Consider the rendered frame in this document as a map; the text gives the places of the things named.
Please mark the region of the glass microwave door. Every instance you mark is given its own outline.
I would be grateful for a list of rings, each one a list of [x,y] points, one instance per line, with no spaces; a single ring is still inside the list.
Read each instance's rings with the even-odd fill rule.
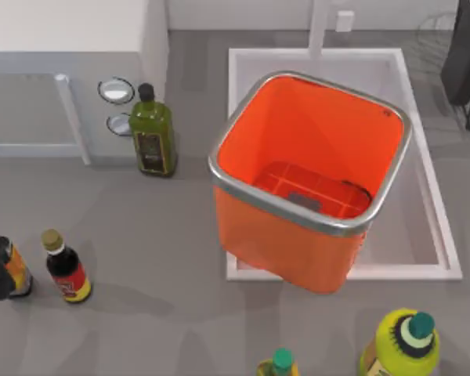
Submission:
[[[91,164],[68,75],[0,74],[0,157]]]

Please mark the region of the green oil bottle black cap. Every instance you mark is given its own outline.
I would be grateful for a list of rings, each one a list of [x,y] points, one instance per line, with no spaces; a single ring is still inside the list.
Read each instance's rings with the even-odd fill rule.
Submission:
[[[128,120],[138,169],[145,175],[172,176],[178,161],[172,112],[164,103],[156,101],[150,83],[142,83],[138,94],[139,101]]]

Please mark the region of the large yellow bottle teal cap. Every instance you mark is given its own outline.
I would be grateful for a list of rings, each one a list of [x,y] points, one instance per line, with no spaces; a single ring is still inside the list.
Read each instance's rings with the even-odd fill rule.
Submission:
[[[432,315],[395,309],[383,317],[363,350],[357,376],[435,376],[439,351]]]

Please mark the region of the large white microwave knob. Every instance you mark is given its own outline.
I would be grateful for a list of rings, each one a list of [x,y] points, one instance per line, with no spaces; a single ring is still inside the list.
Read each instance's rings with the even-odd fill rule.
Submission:
[[[113,105],[129,103],[136,94],[132,84],[128,80],[119,77],[100,81],[97,85],[97,92],[104,101]]]

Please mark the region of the white wall socket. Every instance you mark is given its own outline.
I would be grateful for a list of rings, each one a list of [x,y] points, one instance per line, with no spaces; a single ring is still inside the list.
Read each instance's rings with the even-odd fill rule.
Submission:
[[[351,10],[340,10],[337,13],[335,31],[340,33],[350,32],[353,29],[355,13]]]

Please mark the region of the orange bin with metal rim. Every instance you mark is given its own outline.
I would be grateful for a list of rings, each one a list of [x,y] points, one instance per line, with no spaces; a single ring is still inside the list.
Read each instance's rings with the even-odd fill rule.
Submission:
[[[298,287],[337,291],[411,135],[409,117],[382,99],[290,70],[263,76],[208,158],[222,249]]]

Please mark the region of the dark bottle orange label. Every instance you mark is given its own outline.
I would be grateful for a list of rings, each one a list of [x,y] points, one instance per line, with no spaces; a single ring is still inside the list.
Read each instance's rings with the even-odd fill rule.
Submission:
[[[13,242],[5,236],[0,236],[0,257],[14,282],[9,298],[28,296],[32,291],[34,278]]]

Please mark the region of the small yellow bottle green cap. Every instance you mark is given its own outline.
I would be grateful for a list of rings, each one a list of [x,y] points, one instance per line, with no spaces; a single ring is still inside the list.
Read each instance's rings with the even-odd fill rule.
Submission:
[[[256,368],[256,376],[301,376],[292,352],[279,348],[270,359],[263,360]]]

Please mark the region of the dark sauce bottle red label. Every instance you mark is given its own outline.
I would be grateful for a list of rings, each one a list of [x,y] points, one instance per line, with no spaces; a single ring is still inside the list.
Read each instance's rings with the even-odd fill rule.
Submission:
[[[81,303],[92,293],[92,285],[78,253],[68,246],[61,233],[45,230],[41,235],[46,251],[46,267],[65,302]]]

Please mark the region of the tall white tap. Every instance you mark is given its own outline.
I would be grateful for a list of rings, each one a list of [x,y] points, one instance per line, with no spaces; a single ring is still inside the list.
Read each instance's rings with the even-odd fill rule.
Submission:
[[[313,0],[309,27],[308,53],[312,60],[321,57],[331,0]]]

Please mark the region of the small white microwave knob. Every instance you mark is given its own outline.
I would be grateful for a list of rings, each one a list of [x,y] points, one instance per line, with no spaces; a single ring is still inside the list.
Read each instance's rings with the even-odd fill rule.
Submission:
[[[130,114],[120,113],[117,115],[109,116],[106,119],[107,129],[119,137],[131,137],[132,131],[129,126]]]

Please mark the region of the pale microwave oven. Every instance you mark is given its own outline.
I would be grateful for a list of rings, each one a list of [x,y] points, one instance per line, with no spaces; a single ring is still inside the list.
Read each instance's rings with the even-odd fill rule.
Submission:
[[[127,165],[136,159],[131,137],[106,127],[130,114],[144,82],[164,99],[168,69],[165,0],[0,0],[0,74],[66,74],[91,156],[89,165]],[[135,97],[113,105],[100,81],[124,78]]]

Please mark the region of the white sink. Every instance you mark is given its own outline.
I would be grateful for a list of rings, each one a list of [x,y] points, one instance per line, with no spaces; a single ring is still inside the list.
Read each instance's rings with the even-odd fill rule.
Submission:
[[[329,48],[228,52],[228,111],[262,76],[297,71],[383,99],[409,117],[413,134],[389,196],[367,233],[349,280],[460,280],[461,266],[400,48]]]

